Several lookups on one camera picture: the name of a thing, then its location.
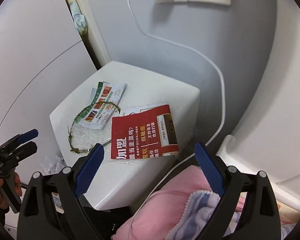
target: pink pillow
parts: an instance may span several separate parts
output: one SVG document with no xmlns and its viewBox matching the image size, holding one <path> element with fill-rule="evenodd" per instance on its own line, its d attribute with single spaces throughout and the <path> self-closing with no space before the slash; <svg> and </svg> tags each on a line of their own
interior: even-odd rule
<svg viewBox="0 0 300 240">
<path fill-rule="evenodd" d="M 200 189 L 211 191 L 201 168 L 191 165 L 152 194 L 136 215 L 129 240 L 164 240 L 180 221 L 191 193 Z M 242 211 L 243 204 L 244 199 L 240 198 L 237 212 Z M 113 240 L 126 240 L 130 221 L 117 230 Z"/>
</svg>

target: blue and white striped blanket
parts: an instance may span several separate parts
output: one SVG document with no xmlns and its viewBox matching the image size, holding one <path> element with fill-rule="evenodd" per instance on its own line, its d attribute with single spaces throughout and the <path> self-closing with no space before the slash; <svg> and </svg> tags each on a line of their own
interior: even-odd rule
<svg viewBox="0 0 300 240">
<path fill-rule="evenodd" d="M 198 190 L 192 193 L 180 222 L 168 233 L 166 240 L 194 240 L 207 224 L 219 200 L 218 194 L 207 190 Z M 241 212 L 234 212 L 224 236 L 234 232 L 240 215 Z M 281 239 L 291 232 L 294 225 L 281 226 Z"/>
</svg>

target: charging cable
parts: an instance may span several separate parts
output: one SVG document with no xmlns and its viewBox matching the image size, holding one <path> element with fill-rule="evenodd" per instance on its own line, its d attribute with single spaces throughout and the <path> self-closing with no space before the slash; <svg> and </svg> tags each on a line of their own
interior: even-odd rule
<svg viewBox="0 0 300 240">
<path fill-rule="evenodd" d="M 130 9 L 130 12 L 131 12 L 131 15 L 133 17 L 133 20 L 138 28 L 138 30 L 146 37 L 148 38 L 151 38 L 151 39 L 154 39 L 154 40 L 158 40 L 158 41 L 162 41 L 162 42 L 165 42 L 165 43 L 168 43 L 168 44 L 171 44 L 173 46 L 176 46 L 176 47 L 179 47 L 179 48 L 182 48 L 182 49 L 187 49 L 197 55 L 199 55 L 201 58 L 203 58 L 205 61 L 207 61 L 218 73 L 219 75 L 219 78 L 220 78 L 220 85 L 221 85 L 221 107 L 222 107 L 222 114 L 221 114 L 221 123 L 217 129 L 217 131 L 213 134 L 213 136 L 206 142 L 206 146 L 208 146 L 213 140 L 214 138 L 216 138 L 216 136 L 220 133 L 221 129 L 223 128 L 223 125 L 225 123 L 225 119 L 226 119 L 226 90 L 225 90 L 225 82 L 224 82 L 224 78 L 223 78 L 223 74 L 221 72 L 221 70 L 218 68 L 218 66 L 212 61 L 210 60 L 207 56 L 205 56 L 204 54 L 202 54 L 200 51 L 194 49 L 194 48 L 191 48 L 189 46 L 186 46 L 186 45 L 183 45 L 183 44 L 180 44 L 180 43 L 177 43 L 177 42 L 174 42 L 174 41 L 169 41 L 169 40 L 166 40 L 164 38 L 160 38 L 160 37 L 157 37 L 155 35 L 152 35 L 152 34 L 149 34 L 149 33 L 145 33 L 134 13 L 133 13 L 133 10 L 131 8 L 131 4 L 130 4 L 130 0 L 128 0 L 128 6 L 129 6 L 129 9 Z M 142 203 L 142 205 L 138 208 L 138 210 L 135 212 L 135 214 L 133 215 L 133 217 L 131 218 L 131 222 L 130 222 L 130 225 L 129 225 L 129 229 L 128 229 L 128 233 L 127 233 L 127 238 L 126 240 L 129 240 L 129 236 L 130 236 L 130 231 L 131 231 L 131 227 L 132 227 L 132 223 L 133 223 L 133 220 L 135 218 L 135 216 L 137 215 L 137 213 L 139 212 L 139 210 L 144 206 L 144 204 L 147 202 L 147 200 L 149 199 L 149 197 L 152 195 L 152 193 L 157 189 L 157 187 L 171 174 L 171 172 L 173 172 L 177 167 L 179 167 L 181 164 L 183 164 L 184 162 L 186 162 L 187 160 L 189 160 L 190 158 L 194 157 L 194 153 L 191 154 L 189 157 L 185 158 L 183 161 L 181 161 L 180 163 L 178 163 L 176 166 L 174 166 L 168 173 L 166 176 L 163 177 L 162 180 L 160 180 L 160 182 L 154 187 L 154 189 L 150 192 L 150 194 L 148 195 L 148 197 L 146 198 L 146 200 Z"/>
</svg>

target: gray wall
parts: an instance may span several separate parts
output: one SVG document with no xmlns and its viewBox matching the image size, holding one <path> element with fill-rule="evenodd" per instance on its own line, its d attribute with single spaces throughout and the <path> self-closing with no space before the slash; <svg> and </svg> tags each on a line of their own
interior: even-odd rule
<svg viewBox="0 0 300 240">
<path fill-rule="evenodd" d="M 198 87 L 201 101 L 194 141 L 207 141 L 221 115 L 218 75 L 200 57 L 142 36 L 126 0 L 89 0 L 112 60 Z M 250 103 L 266 67 L 276 22 L 276 0 L 232 0 L 230 7 L 204 3 L 156 4 L 132 0 L 142 28 L 206 54 L 226 81 L 226 124 L 212 144 L 230 134 Z"/>
</svg>

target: red flyer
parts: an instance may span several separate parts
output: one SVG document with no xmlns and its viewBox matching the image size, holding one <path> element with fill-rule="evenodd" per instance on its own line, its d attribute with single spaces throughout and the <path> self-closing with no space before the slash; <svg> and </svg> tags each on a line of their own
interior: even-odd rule
<svg viewBox="0 0 300 240">
<path fill-rule="evenodd" d="M 169 155 L 179 155 L 169 105 L 112 118 L 112 159 L 146 159 Z"/>
</svg>

